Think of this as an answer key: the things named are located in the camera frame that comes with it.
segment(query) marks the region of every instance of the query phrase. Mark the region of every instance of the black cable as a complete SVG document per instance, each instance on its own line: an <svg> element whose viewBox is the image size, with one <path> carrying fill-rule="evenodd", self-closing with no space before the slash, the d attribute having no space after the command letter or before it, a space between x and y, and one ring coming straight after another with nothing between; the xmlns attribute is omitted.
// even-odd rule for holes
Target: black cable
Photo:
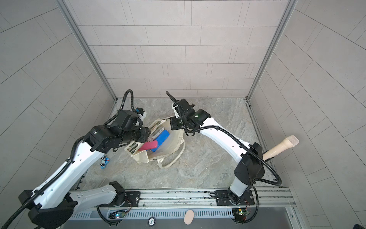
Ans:
<svg viewBox="0 0 366 229"><path fill-rule="evenodd" d="M121 111L121 110L123 109L123 107L124 107L124 103L126 102L126 98L127 98L127 95L128 95L129 93L131 94L131 110L132 110L132 111L135 111L135 108L134 108L134 93L133 93L133 91L132 91L131 89L128 89L128 90L124 93L124 95L123 95L122 103L121 103L121 106L120 106L119 110L117 110L117 113L116 113L115 115L113 115L110 119L108 119L108 121L106 121L106 122L104 123L104 125L108 125L108 123L112 122L112 121L117 117L117 115L118 115L119 111Z"/></svg>
<svg viewBox="0 0 366 229"><path fill-rule="evenodd" d="M229 131L227 131L219 126L213 126L213 125L212 126L203 126L203 127L197 128L197 129L189 130L183 122L182 111L181 111L182 108L178 104L177 100L171 94L169 94L169 92L166 92L166 93L169 96L169 98L173 101L174 106L178 108L177 112L180 117L180 121L184 127L184 130L186 132L194 133L194 132L198 132L198 131L205 130L205 129L216 129L216 130L220 130L220 131L224 132L227 136L231 137L231 139L233 139L240 147L242 147L245 151L247 151L251 156L253 156L256 160L261 162L264 166L266 166L267 169L275 176L275 178L277 180L277 182L273 182L273 181L269 181L266 179L258 178L258 179L254 179L253 182L260 181L260 182L264 182L264 183L275 185L275 186L280 186L282 184L282 180L281 180L280 176L277 174L277 172L267 162L265 162L262 158L260 158L256 153L254 153L252 150L248 149L243 143L241 143L239 141L239 139L237 139Z"/></svg>
<svg viewBox="0 0 366 229"><path fill-rule="evenodd" d="M83 140L84 136L78 138L74 145L72 146L71 149L71 154L70 154L70 160L67 161L67 163L65 164L65 166L60 170L60 172L54 176L50 181L48 181L40 190L38 190L37 192L35 192L35 194L29 198L24 204L22 204L22 206L16 210L14 212L14 214L12 214L12 216L9 217L9 219L6 221L6 223L4 224L4 229L7 229L9 227L9 225L11 224L11 222L13 222L13 220L30 204L32 203L38 196L43 195L44 191L50 187L59 177L61 177L61 175L69 168L69 166L72 164L72 161L74 160L75 157L75 152L76 152L76 148L78 147L79 142L81 142L81 140Z"/></svg>
<svg viewBox="0 0 366 229"><path fill-rule="evenodd" d="M117 224L119 224L120 222L122 222L122 220L110 221L110 220L106 219L106 218L102 215L102 212L100 212L99 206L97 206L97 212L98 212L98 215L100 216L100 218L101 218L104 222L108 223L110 226L111 226L111 225L117 225Z"/></svg>
<svg viewBox="0 0 366 229"><path fill-rule="evenodd" d="M236 223L241 223L241 224L245 224L245 223L249 223L250 221L252 221L254 219L254 217L257 215L258 213L258 209L259 209L259 199L258 199L258 193L257 193L257 189L253 186L254 192L255 192L255 200L256 200L256 207L255 207L255 211L254 214L252 215L252 217L248 220L244 220L244 221L240 221L240 220L236 220L236 219L231 219L232 221L236 222Z"/></svg>

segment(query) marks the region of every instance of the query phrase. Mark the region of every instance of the robotic arm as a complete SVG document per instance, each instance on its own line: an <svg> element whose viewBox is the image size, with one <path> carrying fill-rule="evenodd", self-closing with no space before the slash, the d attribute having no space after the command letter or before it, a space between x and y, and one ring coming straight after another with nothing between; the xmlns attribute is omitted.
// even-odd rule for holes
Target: robotic arm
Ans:
<svg viewBox="0 0 366 229"><path fill-rule="evenodd" d="M131 93L131 111L123 110L128 93ZM225 149L238 163L234 170L235 179L228 189L228 198L234 205L242 203L245 192L253 187L256 181L273 185L281 185L281 178L263 158L274 156L284 149L278 147L270 150L270 154L262 154L259 144L245 142L220 126L206 111L193 109L185 99L177 101L167 92L173 101L175 116L170 118L171 129L184 129L186 134L200 132L208 136ZM117 114L103 125L93 127L87 135L79 138L72 150L70 158L52 174L44 183L34 190L25 190L19 200L22 206L4 224L7 229L10 223L25 208L30 209L28 216L34 224L45 229L54 229L66 222L73 214L101 204L113 204L119 207L126 201L124 188L118 182L87 191L70 191L73 184L87 169L109 150L125 146L131 141L146 142L150 130L143 127L146 112L142 108L134 109L133 92L127 90ZM266 166L276 177L277 182L261 179Z"/></svg>

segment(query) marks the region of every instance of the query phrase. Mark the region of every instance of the tiled wall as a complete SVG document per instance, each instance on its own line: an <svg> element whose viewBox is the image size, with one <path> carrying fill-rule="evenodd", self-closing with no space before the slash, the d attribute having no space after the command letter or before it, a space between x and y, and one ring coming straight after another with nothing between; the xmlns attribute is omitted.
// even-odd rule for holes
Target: tiled wall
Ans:
<svg viewBox="0 0 366 229"><path fill-rule="evenodd" d="M247 96L287 1L66 0L117 97Z"/></svg>
<svg viewBox="0 0 366 229"><path fill-rule="evenodd" d="M0 222L114 104L53 0L0 1ZM27 211L9 228L34 228Z"/></svg>
<svg viewBox="0 0 366 229"><path fill-rule="evenodd" d="M299 0L251 105L308 228L366 225L366 1Z"/></svg>

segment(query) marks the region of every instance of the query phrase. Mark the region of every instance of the black mounting plate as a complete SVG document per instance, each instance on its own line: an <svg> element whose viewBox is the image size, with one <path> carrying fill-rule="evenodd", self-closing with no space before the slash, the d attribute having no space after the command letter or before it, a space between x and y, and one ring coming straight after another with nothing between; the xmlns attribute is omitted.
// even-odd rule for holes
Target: black mounting plate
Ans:
<svg viewBox="0 0 366 229"><path fill-rule="evenodd" d="M227 190L216 190L215 193L218 196L222 196L222 197L227 196L227 199L216 198L217 206L236 206L230 202ZM250 198L250 196L253 197L253 194L250 190L244 192L243 196L244 196L244 199L248 201L249 205L254 205L254 199ZM245 200L238 205L247 205L247 202Z"/></svg>
<svg viewBox="0 0 366 229"><path fill-rule="evenodd" d="M138 203L140 201L140 192L126 192L127 198L132 202L132 207L137 207ZM128 201L125 201L121 206L119 207L129 207L130 204ZM113 204L101 204L99 207L115 207Z"/></svg>

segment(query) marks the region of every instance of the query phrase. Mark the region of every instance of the white wall tile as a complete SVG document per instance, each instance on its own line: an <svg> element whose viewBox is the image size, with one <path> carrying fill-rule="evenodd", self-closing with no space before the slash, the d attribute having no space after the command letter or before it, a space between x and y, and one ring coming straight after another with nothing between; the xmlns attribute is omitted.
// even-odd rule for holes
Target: white wall tile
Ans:
<svg viewBox="0 0 366 229"><path fill-rule="evenodd" d="M192 1L192 25L237 26L241 1Z"/></svg>
<svg viewBox="0 0 366 229"><path fill-rule="evenodd" d="M106 78L126 78L120 64L100 64Z"/></svg>
<svg viewBox="0 0 366 229"><path fill-rule="evenodd" d="M356 212L356 215L358 216L359 220L361 220L361 223L365 226L366 225L366 211L358 211L358 212Z"/></svg>
<svg viewBox="0 0 366 229"><path fill-rule="evenodd" d="M240 16L238 20L238 26L243 26L245 22L245 18L247 17L248 8L250 1L243 1L242 9L240 10Z"/></svg>
<svg viewBox="0 0 366 229"><path fill-rule="evenodd" d="M127 24L128 25L134 25L134 18L132 17L132 13L130 10L130 4L128 3L128 0L121 0L122 6L123 6L123 12L126 16Z"/></svg>
<svg viewBox="0 0 366 229"><path fill-rule="evenodd" d="M351 94L366 85L366 50L334 31L324 27L307 53Z"/></svg>
<svg viewBox="0 0 366 229"><path fill-rule="evenodd" d="M83 107L87 108L102 84L97 73L93 72L75 92L74 96Z"/></svg>
<svg viewBox="0 0 366 229"><path fill-rule="evenodd" d="M184 25L192 25L192 1L184 1Z"/></svg>
<svg viewBox="0 0 366 229"><path fill-rule="evenodd" d="M267 46L239 46L234 63L260 64L267 49Z"/></svg>
<svg viewBox="0 0 366 229"><path fill-rule="evenodd" d="M355 212L333 178L312 184L311 187L322 205L324 213L333 229L351 228L355 224L360 223ZM344 210L341 220L337 214L337 209L340 207Z"/></svg>
<svg viewBox="0 0 366 229"><path fill-rule="evenodd" d="M47 34L48 38L52 41L52 43L56 44L59 40L56 38L52 30L49 28L45 20L42 18L42 15L35 18L38 24L42 27L43 31Z"/></svg>
<svg viewBox="0 0 366 229"><path fill-rule="evenodd" d="M127 25L121 1L70 0L70 3L81 25Z"/></svg>
<svg viewBox="0 0 366 229"><path fill-rule="evenodd" d="M163 66L164 78L169 78L168 64L161 64Z"/></svg>
<svg viewBox="0 0 366 229"><path fill-rule="evenodd" d="M232 90L197 90L197 97L231 97Z"/></svg>
<svg viewBox="0 0 366 229"><path fill-rule="evenodd" d="M23 70L44 89L78 58L78 54L67 39L63 39L39 55Z"/></svg>
<svg viewBox="0 0 366 229"><path fill-rule="evenodd" d="M334 126L311 140L354 211L366 210L366 166Z"/></svg>
<svg viewBox="0 0 366 229"><path fill-rule="evenodd" d="M306 176L310 184L332 177L327 167Z"/></svg>
<svg viewBox="0 0 366 229"><path fill-rule="evenodd" d="M57 157L83 113L70 101L37 143L36 148Z"/></svg>
<svg viewBox="0 0 366 229"><path fill-rule="evenodd" d="M360 103L363 103L366 101L366 86L362 88L359 92L357 92L355 95L355 98L360 101Z"/></svg>
<svg viewBox="0 0 366 229"><path fill-rule="evenodd" d="M199 26L146 26L150 45L199 45Z"/></svg>
<svg viewBox="0 0 366 229"><path fill-rule="evenodd" d="M147 90L144 79L111 79L116 90Z"/></svg>
<svg viewBox="0 0 366 229"><path fill-rule="evenodd" d="M274 53L288 70L299 79L311 63L311 58L285 35L282 35Z"/></svg>
<svg viewBox="0 0 366 229"><path fill-rule="evenodd" d="M310 139L313 139L316 135L320 134L331 125L332 123L329 121L329 119L325 118L321 122L319 122L316 126L314 126L311 130L309 130L307 132L307 135L309 136Z"/></svg>
<svg viewBox="0 0 366 229"><path fill-rule="evenodd" d="M366 17L357 24L357 26L352 30L352 32L348 35L347 39L350 41L356 42L358 38L366 31Z"/></svg>
<svg viewBox="0 0 366 229"><path fill-rule="evenodd" d="M0 194L0 220L2 222L6 222L6 220L21 206L18 199L18 196L21 193L19 190L26 190L41 184L50 168L50 165L31 157L28 157L24 161L24 164L19 168L9 184ZM9 228L14 228L19 219L20 216L13 221Z"/></svg>
<svg viewBox="0 0 366 229"><path fill-rule="evenodd" d="M136 53L137 53L137 56L138 56L138 61L140 63L145 63L145 58L143 57L141 46L135 45L135 49L136 49Z"/></svg>
<svg viewBox="0 0 366 229"><path fill-rule="evenodd" d="M271 133L272 139L275 144L279 144L285 139L285 133L283 132L275 114L273 113L272 108L268 108L268 110L263 115L264 121L267 124L268 130Z"/></svg>
<svg viewBox="0 0 366 229"><path fill-rule="evenodd" d="M79 28L88 45L101 45L92 25L80 25Z"/></svg>
<svg viewBox="0 0 366 229"><path fill-rule="evenodd" d="M310 226L330 226L326 215L308 216L307 220L309 221Z"/></svg>
<svg viewBox="0 0 366 229"><path fill-rule="evenodd" d="M229 83L229 78L225 78L222 89L226 89L228 87L228 83Z"/></svg>
<svg viewBox="0 0 366 229"><path fill-rule="evenodd" d="M231 97L246 97L248 93L249 90L232 90Z"/></svg>
<svg viewBox="0 0 366 229"><path fill-rule="evenodd" d="M266 104L268 103L267 98L264 95L262 89L257 86L254 93L253 93L253 95L255 97L255 100L258 103L259 110L262 110L264 108L264 106L266 106Z"/></svg>
<svg viewBox="0 0 366 229"><path fill-rule="evenodd" d="M251 1L244 25L278 26L286 5L285 1Z"/></svg>
<svg viewBox="0 0 366 229"><path fill-rule="evenodd" d="M279 86L288 70L281 60L278 59L275 54L272 54L271 59L266 66L266 71L275 85Z"/></svg>
<svg viewBox="0 0 366 229"><path fill-rule="evenodd" d="M253 79L229 78L227 89L249 90Z"/></svg>
<svg viewBox="0 0 366 229"><path fill-rule="evenodd" d="M7 75L14 74L53 45L35 19L0 33L0 40L0 69Z"/></svg>
<svg viewBox="0 0 366 229"><path fill-rule="evenodd" d="M319 35L320 31L323 29L323 27L324 27L324 25L322 25L320 23L318 23L317 26L315 26L315 29L310 34L310 37L308 38L308 40L304 44L304 47L302 47L302 50L304 52L307 52L309 50L310 46L313 44L316 37L318 37L318 35Z"/></svg>
<svg viewBox="0 0 366 229"><path fill-rule="evenodd" d="M223 78L192 78L191 89L222 89Z"/></svg>
<svg viewBox="0 0 366 229"><path fill-rule="evenodd" d="M150 79L151 89L186 89L185 78L162 78Z"/></svg>
<svg viewBox="0 0 366 229"><path fill-rule="evenodd" d="M75 98L75 96L71 97L70 101L81 111L81 112L85 112L86 108L79 102L79 100L77 98Z"/></svg>
<svg viewBox="0 0 366 229"><path fill-rule="evenodd" d="M227 63L230 46L192 46L192 63Z"/></svg>
<svg viewBox="0 0 366 229"><path fill-rule="evenodd" d="M93 46L101 63L139 63L135 46Z"/></svg>
<svg viewBox="0 0 366 229"><path fill-rule="evenodd" d="M205 78L207 64L168 64L170 78Z"/></svg>
<svg viewBox="0 0 366 229"><path fill-rule="evenodd" d="M365 136L366 126L363 126L344 138L364 163L366 163Z"/></svg>
<svg viewBox="0 0 366 229"><path fill-rule="evenodd" d="M326 117L295 77L290 76L281 93L305 132L315 127Z"/></svg>
<svg viewBox="0 0 366 229"><path fill-rule="evenodd" d="M310 64L299 82L343 136L366 124L366 108L317 63Z"/></svg>
<svg viewBox="0 0 366 229"><path fill-rule="evenodd" d="M184 1L129 1L135 25L185 25Z"/></svg>
<svg viewBox="0 0 366 229"><path fill-rule="evenodd" d="M292 148L292 150L299 160L305 175L325 168L322 158L319 156L319 153L314 148L309 137L306 135L293 113L281 123L281 127L286 136L295 135L295 137L299 139L300 143Z"/></svg>
<svg viewBox="0 0 366 229"><path fill-rule="evenodd" d="M252 26L202 26L201 45L247 45L252 29Z"/></svg>
<svg viewBox="0 0 366 229"><path fill-rule="evenodd" d="M288 81L288 79L293 76L290 71L287 71L285 77L281 80L280 84L278 85L278 89L282 90L285 83Z"/></svg>
<svg viewBox="0 0 366 229"><path fill-rule="evenodd" d="M207 64L206 78L211 78L213 64Z"/></svg>
<svg viewBox="0 0 366 229"><path fill-rule="evenodd" d="M141 46L145 63L185 63L185 46Z"/></svg>
<svg viewBox="0 0 366 229"><path fill-rule="evenodd" d="M275 34L276 26L254 26L248 45L268 46Z"/></svg>
<svg viewBox="0 0 366 229"><path fill-rule="evenodd" d="M244 78L249 64L213 64L211 78Z"/></svg>
<svg viewBox="0 0 366 229"><path fill-rule="evenodd" d="M186 63L191 63L191 46L186 46Z"/></svg>
<svg viewBox="0 0 366 229"><path fill-rule="evenodd" d="M0 2L0 14L11 26L16 26L55 8L57 8L56 4L48 0L13 0Z"/></svg>
<svg viewBox="0 0 366 229"><path fill-rule="evenodd" d="M231 47L231 52L230 52L230 57L229 57L229 63L230 64L234 63L237 49L238 49L237 46L232 46Z"/></svg>
<svg viewBox="0 0 366 229"><path fill-rule="evenodd" d="M364 1L311 1L305 14L347 37L365 16Z"/></svg>
<svg viewBox="0 0 366 229"><path fill-rule="evenodd" d="M356 44L366 49L366 33L363 33L362 36L356 41Z"/></svg>
<svg viewBox="0 0 366 229"><path fill-rule="evenodd" d="M71 67L63 71L41 94L37 100L58 115L82 82Z"/></svg>
<svg viewBox="0 0 366 229"><path fill-rule="evenodd" d="M145 26L95 25L101 45L148 45Z"/></svg>
<svg viewBox="0 0 366 229"><path fill-rule="evenodd" d="M5 18L3 16L0 15L0 28L2 30L7 30L11 28L11 25L9 24L9 22L7 22L5 20Z"/></svg>
<svg viewBox="0 0 366 229"><path fill-rule="evenodd" d="M3 133L42 91L43 89L23 70L19 70L0 84L0 133Z"/></svg>
<svg viewBox="0 0 366 229"><path fill-rule="evenodd" d="M70 44L73 46L73 48L75 49L75 51L78 55L81 55L84 53L84 50L81 48L79 42L76 40L76 37L73 33L68 35L67 39L70 42Z"/></svg>
<svg viewBox="0 0 366 229"><path fill-rule="evenodd" d="M294 10L283 33L297 46L302 48L317 24L318 22L310 17Z"/></svg>
<svg viewBox="0 0 366 229"><path fill-rule="evenodd" d="M161 64L125 64L130 78L164 78Z"/></svg>
<svg viewBox="0 0 366 229"><path fill-rule="evenodd" d="M7 185L51 123L36 109L28 107L1 135L0 152L7 156L0 161L3 171L0 175L0 186Z"/></svg>
<svg viewBox="0 0 366 229"><path fill-rule="evenodd" d="M296 191L305 215L323 215L324 212L322 207L307 181L295 154L291 154L283 159L283 164L285 165L286 171L290 177L291 183Z"/></svg>
<svg viewBox="0 0 366 229"><path fill-rule="evenodd" d="M277 118L279 118L288 108L288 104L271 78L268 79L268 82L264 87L263 92L268 99L268 102L271 105L274 114Z"/></svg>
<svg viewBox="0 0 366 229"><path fill-rule="evenodd" d="M81 117L80 121L75 127L75 131L81 135L87 134L90 129L94 126L95 120L97 120L99 112L102 110L102 107L98 104L96 99L94 98L86 111L84 112L83 116Z"/></svg>
<svg viewBox="0 0 366 229"><path fill-rule="evenodd" d="M85 79L87 79L89 75L94 71L93 66L90 64L88 57L84 53L79 56L74 61L74 63L81 72L81 74L83 74Z"/></svg>
<svg viewBox="0 0 366 229"><path fill-rule="evenodd" d="M33 101L33 103L31 104L31 106L36 109L37 111L39 111L41 114L43 114L44 116L46 116L46 118L48 118L49 120L51 120L52 122L56 119L56 115L54 113L52 113L52 111L50 111L47 107L45 107L42 103L40 103L37 99L35 99Z"/></svg>
<svg viewBox="0 0 366 229"><path fill-rule="evenodd" d="M160 97L168 98L166 90L160 90ZM169 93L175 98L197 97L197 90L170 90Z"/></svg>
<svg viewBox="0 0 366 229"><path fill-rule="evenodd" d="M34 148L32 152L29 154L30 157L33 157L37 160L40 160L50 166L53 165L53 163L56 161L56 158L40 151L39 149Z"/></svg>
<svg viewBox="0 0 366 229"><path fill-rule="evenodd" d="M59 41L71 33L70 27L58 8L42 14L42 18Z"/></svg>

